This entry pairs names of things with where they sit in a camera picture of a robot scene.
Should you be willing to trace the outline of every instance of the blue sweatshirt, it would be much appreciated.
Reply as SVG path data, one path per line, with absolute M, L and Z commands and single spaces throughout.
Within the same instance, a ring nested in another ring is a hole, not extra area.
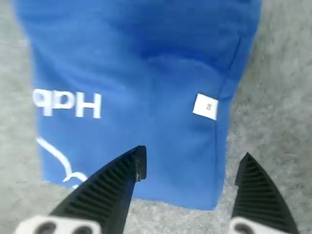
M 214 209 L 258 0 L 15 0 L 43 180 L 76 188 L 138 145 L 134 197 Z

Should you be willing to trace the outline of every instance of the white graphic print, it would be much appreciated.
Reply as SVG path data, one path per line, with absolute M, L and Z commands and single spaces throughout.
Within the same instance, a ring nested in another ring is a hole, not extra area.
M 52 154 L 63 165 L 66 173 L 66 177 L 63 179 L 63 182 L 69 181 L 71 178 L 77 178 L 82 182 L 85 182 L 88 179 L 88 177 L 82 172 L 73 172 L 72 166 L 67 157 L 53 145 L 41 137 L 37 138 L 36 141 L 42 148 Z M 76 189 L 78 186 L 79 185 L 76 184 L 73 186 L 73 188 Z
M 76 92 L 76 95 L 68 91 L 35 89 L 33 101 L 37 107 L 42 107 L 44 116 L 53 116 L 53 110 L 72 109 L 75 105 L 76 117 L 84 117 L 84 109 L 93 109 L 93 118 L 101 118 L 101 94 L 93 94 L 94 102 L 85 102 L 85 94 Z

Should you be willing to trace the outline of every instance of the carpet floor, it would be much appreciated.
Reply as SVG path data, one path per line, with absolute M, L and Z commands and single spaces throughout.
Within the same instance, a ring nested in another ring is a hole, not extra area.
M 232 105 L 225 187 L 213 212 L 134 200 L 126 234 L 224 234 L 239 161 L 250 152 L 312 233 L 312 1 L 263 0 L 261 24 Z M 40 182 L 27 42 L 0 0 L 0 233 L 47 214 L 69 190 Z

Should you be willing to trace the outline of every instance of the screw hole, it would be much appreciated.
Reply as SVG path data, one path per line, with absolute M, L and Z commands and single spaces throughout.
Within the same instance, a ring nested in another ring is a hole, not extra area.
M 47 222 L 41 224 L 37 231 L 35 232 L 36 234 L 53 234 L 57 226 L 53 222 Z
M 92 234 L 92 229 L 89 227 L 77 228 L 73 234 Z
M 235 231 L 239 232 L 240 234 L 254 234 L 250 227 L 241 223 L 235 225 Z

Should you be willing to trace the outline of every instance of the blue fabric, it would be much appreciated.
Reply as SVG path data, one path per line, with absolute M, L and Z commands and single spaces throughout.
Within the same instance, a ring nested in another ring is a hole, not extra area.
M 31 42 L 43 180 L 76 187 L 147 147 L 134 197 L 214 209 L 257 0 L 16 0 Z M 198 93 L 217 120 L 192 113 Z

